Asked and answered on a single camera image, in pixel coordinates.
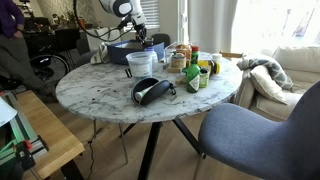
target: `green object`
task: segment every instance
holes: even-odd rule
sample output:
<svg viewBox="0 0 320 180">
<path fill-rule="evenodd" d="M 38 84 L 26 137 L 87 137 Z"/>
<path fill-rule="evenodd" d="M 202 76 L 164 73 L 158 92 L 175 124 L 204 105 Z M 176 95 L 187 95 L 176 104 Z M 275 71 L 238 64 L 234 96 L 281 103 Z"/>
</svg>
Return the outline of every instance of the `green object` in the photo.
<svg viewBox="0 0 320 180">
<path fill-rule="evenodd" d="M 208 83 L 209 83 L 209 72 L 207 69 L 202 68 L 200 70 L 200 85 L 199 85 L 199 87 L 205 88 L 205 87 L 207 87 Z"/>
<path fill-rule="evenodd" d="M 198 66 L 199 47 L 192 46 L 191 65 L 187 69 L 187 91 L 196 93 L 200 85 L 200 68 Z"/>
</svg>

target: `box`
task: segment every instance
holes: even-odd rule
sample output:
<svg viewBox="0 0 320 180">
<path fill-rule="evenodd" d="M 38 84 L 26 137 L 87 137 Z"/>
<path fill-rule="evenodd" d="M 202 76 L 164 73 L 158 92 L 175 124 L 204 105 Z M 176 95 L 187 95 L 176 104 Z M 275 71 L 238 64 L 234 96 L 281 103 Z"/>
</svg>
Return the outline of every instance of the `box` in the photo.
<svg viewBox="0 0 320 180">
<path fill-rule="evenodd" d="M 144 51 L 142 44 L 137 40 L 121 41 L 107 45 L 107 48 L 110 62 L 121 65 L 129 65 L 126 58 L 127 54 Z M 154 42 L 153 48 L 157 53 L 158 60 L 162 59 L 164 56 L 164 43 Z"/>
</svg>

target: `window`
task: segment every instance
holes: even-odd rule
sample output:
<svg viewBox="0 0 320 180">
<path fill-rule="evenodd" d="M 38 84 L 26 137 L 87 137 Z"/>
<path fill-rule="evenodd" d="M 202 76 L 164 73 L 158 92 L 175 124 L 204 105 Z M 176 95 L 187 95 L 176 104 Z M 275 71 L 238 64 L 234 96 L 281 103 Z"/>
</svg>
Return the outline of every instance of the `window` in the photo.
<svg viewBox="0 0 320 180">
<path fill-rule="evenodd" d="M 238 47 L 246 42 L 261 46 L 310 44 L 320 33 L 319 21 L 320 0 L 239 1 L 233 39 Z"/>
<path fill-rule="evenodd" d="M 142 11 L 147 19 L 145 23 L 147 29 L 159 29 L 159 8 L 158 0 L 140 0 Z M 128 23 L 125 30 L 131 29 L 132 23 Z"/>
</svg>

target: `lid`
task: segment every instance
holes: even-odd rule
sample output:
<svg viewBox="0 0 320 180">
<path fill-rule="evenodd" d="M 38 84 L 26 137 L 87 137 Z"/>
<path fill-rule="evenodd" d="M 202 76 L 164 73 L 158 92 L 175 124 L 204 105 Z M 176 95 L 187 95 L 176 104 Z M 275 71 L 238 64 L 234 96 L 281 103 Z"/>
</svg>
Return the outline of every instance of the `lid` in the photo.
<svg viewBox="0 0 320 180">
<path fill-rule="evenodd" d="M 182 53 L 175 53 L 174 55 L 172 55 L 171 59 L 183 59 L 185 58 L 184 54 Z"/>
<path fill-rule="evenodd" d="M 191 46 L 192 52 L 199 51 L 199 46 Z"/>
<path fill-rule="evenodd" d="M 150 47 L 145 48 L 144 50 L 145 51 L 154 51 L 154 48 L 152 46 L 150 46 Z"/>
</svg>

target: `black table leg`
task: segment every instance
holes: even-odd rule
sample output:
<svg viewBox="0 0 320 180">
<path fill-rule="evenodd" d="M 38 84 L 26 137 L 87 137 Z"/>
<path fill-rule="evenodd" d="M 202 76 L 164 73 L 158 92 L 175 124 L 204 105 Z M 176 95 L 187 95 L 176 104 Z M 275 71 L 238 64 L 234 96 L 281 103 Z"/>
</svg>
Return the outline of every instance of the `black table leg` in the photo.
<svg viewBox="0 0 320 180">
<path fill-rule="evenodd" d="M 152 163 L 154 150 L 157 145 L 161 125 L 162 125 L 161 122 L 152 123 L 147 147 L 146 147 L 146 150 L 144 151 L 144 156 L 143 156 L 143 160 L 142 160 L 141 167 L 140 167 L 138 180 L 148 179 L 148 174 L 149 174 L 150 166 Z"/>
<path fill-rule="evenodd" d="M 123 135 L 126 135 L 126 134 L 130 131 L 130 129 L 133 128 L 133 126 L 136 125 L 136 124 L 137 124 L 137 123 L 132 123 L 132 124 L 130 124 L 130 125 L 123 131 Z"/>
<path fill-rule="evenodd" d="M 177 128 L 181 131 L 181 133 L 186 137 L 189 143 L 193 146 L 193 148 L 197 151 L 198 154 L 201 154 L 200 145 L 197 139 L 193 136 L 193 134 L 189 131 L 187 126 L 181 121 L 180 118 L 176 118 L 172 120 Z"/>
<path fill-rule="evenodd" d="M 81 172 L 73 160 L 62 166 L 61 171 L 67 180 L 84 180 Z"/>
</svg>

